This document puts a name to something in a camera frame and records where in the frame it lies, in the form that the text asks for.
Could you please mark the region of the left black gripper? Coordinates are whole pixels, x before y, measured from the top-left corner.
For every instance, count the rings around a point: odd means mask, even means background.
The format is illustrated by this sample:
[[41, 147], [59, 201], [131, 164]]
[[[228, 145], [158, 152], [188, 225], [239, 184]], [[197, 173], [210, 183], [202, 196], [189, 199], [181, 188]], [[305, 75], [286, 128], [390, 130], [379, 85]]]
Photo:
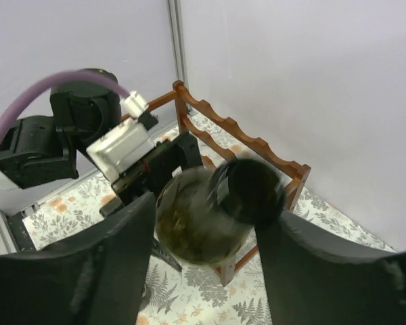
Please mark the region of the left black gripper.
[[190, 132], [180, 133], [173, 140], [158, 142], [155, 148], [111, 183], [116, 197], [99, 212], [102, 217], [109, 217], [146, 192], [159, 196], [173, 178], [173, 171], [202, 165], [198, 141]]

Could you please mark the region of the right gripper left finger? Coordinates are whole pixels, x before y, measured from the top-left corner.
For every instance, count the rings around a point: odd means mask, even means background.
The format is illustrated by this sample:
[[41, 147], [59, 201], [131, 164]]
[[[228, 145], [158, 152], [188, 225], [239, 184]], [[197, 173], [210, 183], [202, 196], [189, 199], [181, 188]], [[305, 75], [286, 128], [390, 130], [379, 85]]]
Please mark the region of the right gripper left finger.
[[146, 193], [43, 250], [0, 255], [0, 324], [134, 324], [155, 218]]

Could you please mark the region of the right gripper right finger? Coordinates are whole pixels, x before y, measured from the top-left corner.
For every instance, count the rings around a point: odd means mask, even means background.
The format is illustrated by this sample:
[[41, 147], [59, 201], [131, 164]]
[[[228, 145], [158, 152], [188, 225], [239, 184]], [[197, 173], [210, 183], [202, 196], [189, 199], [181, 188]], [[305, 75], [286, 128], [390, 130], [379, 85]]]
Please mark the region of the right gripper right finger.
[[288, 211], [255, 232], [274, 324], [406, 324], [406, 251], [357, 244]]

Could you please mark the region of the green wine bottle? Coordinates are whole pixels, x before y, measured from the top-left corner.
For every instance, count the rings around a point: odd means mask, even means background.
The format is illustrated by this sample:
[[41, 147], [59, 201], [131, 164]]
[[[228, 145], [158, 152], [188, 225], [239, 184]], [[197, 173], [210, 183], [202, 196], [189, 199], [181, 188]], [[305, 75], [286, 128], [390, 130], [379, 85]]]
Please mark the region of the green wine bottle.
[[182, 261], [220, 264], [239, 251], [251, 229], [271, 225], [285, 201], [279, 171], [261, 159], [186, 169], [158, 197], [156, 235], [162, 249]]

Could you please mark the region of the brown wooden wine rack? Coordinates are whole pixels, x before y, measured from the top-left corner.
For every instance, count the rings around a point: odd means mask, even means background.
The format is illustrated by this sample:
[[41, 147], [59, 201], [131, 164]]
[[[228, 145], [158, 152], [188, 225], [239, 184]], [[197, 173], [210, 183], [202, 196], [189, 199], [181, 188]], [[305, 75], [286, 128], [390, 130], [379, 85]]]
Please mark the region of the brown wooden wine rack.
[[[254, 156], [246, 158], [261, 159], [274, 166], [281, 175], [286, 194], [286, 201], [281, 214], [284, 211], [292, 210], [294, 208], [309, 175], [309, 166], [300, 165], [294, 161], [280, 159], [273, 153], [266, 141], [259, 137], [250, 137], [246, 135], [232, 118], [220, 117], [208, 102], [193, 98], [181, 81], [175, 82], [173, 90], [170, 93], [154, 100], [150, 103], [149, 107], [150, 109], [155, 109], [171, 101], [174, 102], [176, 106], [179, 132], [183, 133], [188, 131], [198, 141], [200, 156], [203, 163], [201, 167], [216, 169], [225, 161], [234, 158], [241, 158], [243, 156], [238, 156], [231, 150], [220, 147], [209, 133], [197, 129], [187, 116], [188, 106], [195, 108], [214, 124], [250, 148], [254, 152]], [[209, 265], [216, 269], [222, 284], [228, 284], [233, 279], [237, 268], [241, 265], [241, 261], [237, 259], [236, 255], [237, 253], [220, 264]]]

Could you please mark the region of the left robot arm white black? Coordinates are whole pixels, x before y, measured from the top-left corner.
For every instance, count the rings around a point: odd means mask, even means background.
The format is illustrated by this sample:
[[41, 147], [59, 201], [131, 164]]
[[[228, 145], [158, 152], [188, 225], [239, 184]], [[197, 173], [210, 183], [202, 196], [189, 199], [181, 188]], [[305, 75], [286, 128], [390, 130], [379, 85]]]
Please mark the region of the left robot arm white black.
[[24, 91], [0, 117], [0, 191], [76, 179], [83, 154], [108, 180], [115, 198], [101, 214], [113, 215], [145, 192], [159, 194], [176, 169], [202, 165], [188, 132], [155, 142], [158, 122], [136, 91], [105, 70], [59, 72]]

